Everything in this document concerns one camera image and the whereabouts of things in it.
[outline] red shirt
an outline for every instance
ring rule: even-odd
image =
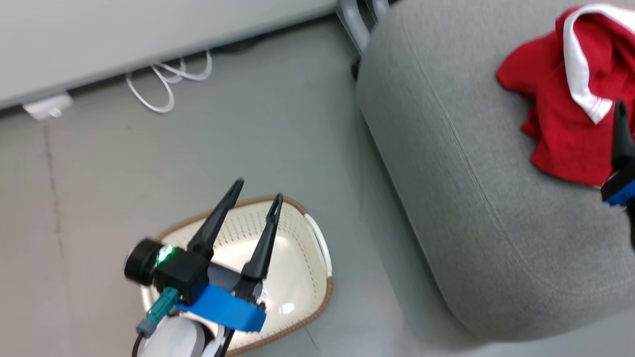
[[[550,34],[500,66],[507,88],[535,100],[521,129],[531,162],[553,176],[602,185],[611,174],[613,104],[635,112],[635,11],[591,4],[566,11]],[[633,132],[633,120],[629,119]]]

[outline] white cable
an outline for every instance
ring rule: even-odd
[[[179,62],[180,62],[179,65],[178,65],[179,72],[185,72],[187,67],[185,66],[185,60],[183,59],[183,57],[179,58]],[[166,76],[163,76],[163,77],[165,78],[165,81],[168,82],[169,84],[179,83],[179,82],[181,82],[183,80],[183,76],[179,76],[178,74],[175,74],[172,77],[166,77]]]
[[[172,88],[170,88],[170,85],[165,80],[165,77],[163,77],[161,75],[161,73],[159,72],[157,67],[155,67],[154,65],[151,65],[150,67],[152,68],[154,73],[157,74],[157,76],[159,77],[159,80],[161,80],[161,83],[163,83],[163,86],[165,87],[165,90],[168,92],[168,103],[165,106],[163,106],[163,107],[155,107],[154,105],[148,103],[143,97],[141,97],[141,94],[139,94],[139,92],[137,92],[135,87],[132,85],[132,72],[126,73],[126,83],[130,87],[130,90],[132,91],[132,94],[134,94],[135,97],[137,99],[139,99],[139,101],[141,101],[141,103],[143,103],[150,110],[153,110],[153,111],[155,111],[157,113],[170,112],[172,109],[174,109],[174,93],[172,93]]]
[[[159,80],[161,81],[161,83],[163,83],[165,90],[168,92],[168,103],[163,107],[155,107],[154,105],[148,103],[148,101],[143,99],[143,97],[141,97],[141,94],[137,92],[134,85],[132,84],[132,72],[126,73],[126,83],[128,84],[128,87],[130,87],[132,94],[134,94],[135,97],[139,99],[139,101],[141,101],[141,103],[143,103],[146,107],[148,107],[148,109],[155,111],[157,113],[167,113],[172,111],[172,109],[174,109],[174,101],[175,101],[174,93],[172,92],[172,88],[170,88],[170,84],[179,83],[181,82],[181,80],[183,80],[183,78],[190,79],[192,81],[203,81],[209,78],[211,74],[211,67],[212,67],[211,53],[209,50],[205,51],[205,57],[206,57],[205,69],[201,73],[197,73],[197,74],[186,72],[187,66],[185,65],[185,60],[183,59],[183,57],[180,57],[180,65],[178,66],[178,69],[170,65],[166,65],[164,63],[150,65],[150,68],[152,68],[152,70],[157,75],[157,77],[159,77]],[[171,76],[171,77],[164,76],[161,73],[161,71],[157,69],[156,66],[159,66],[160,68],[163,68],[164,70],[173,73],[174,76]]]
[[[216,333],[216,338],[211,341],[210,344],[207,345],[207,347],[205,347],[201,357],[216,356],[216,352],[218,352],[218,350],[223,347],[223,343],[225,343],[225,327],[219,325],[218,332]]]
[[[191,79],[193,81],[204,81],[211,74],[211,53],[209,50],[205,51],[205,57],[206,57],[205,69],[199,74],[187,73],[185,71],[185,64],[183,62],[182,62],[182,66],[180,70],[166,64],[158,64],[158,66],[165,69],[166,71],[170,71],[178,76],[182,76],[183,78]]]

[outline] white laundry basket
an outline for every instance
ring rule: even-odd
[[[243,268],[265,227],[265,217],[274,197],[236,203],[227,214],[214,244],[214,262],[235,271]],[[185,248],[210,213],[176,224],[157,239]],[[159,293],[154,287],[143,286],[141,291],[147,311]],[[332,291],[331,258],[322,232],[302,205],[285,197],[269,275],[261,296],[267,306],[265,325],[260,333],[236,332],[227,356],[261,347],[311,323],[326,309]],[[210,321],[190,313],[184,316],[217,331],[216,324]]]

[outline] gray cushion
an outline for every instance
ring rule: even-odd
[[[404,0],[362,61],[359,105],[432,272],[487,339],[551,336],[635,306],[626,216],[531,165],[535,142],[519,130],[530,103],[495,80],[577,3]]]

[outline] metal leg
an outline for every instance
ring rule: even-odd
[[[371,15],[373,15],[375,22],[381,20],[384,15],[386,15],[388,8],[390,7],[388,0],[366,0],[366,5],[370,10]]]
[[[340,0],[337,6],[337,15],[353,40],[353,44],[355,44],[359,54],[363,54],[368,44],[370,32],[361,18],[357,0]]]

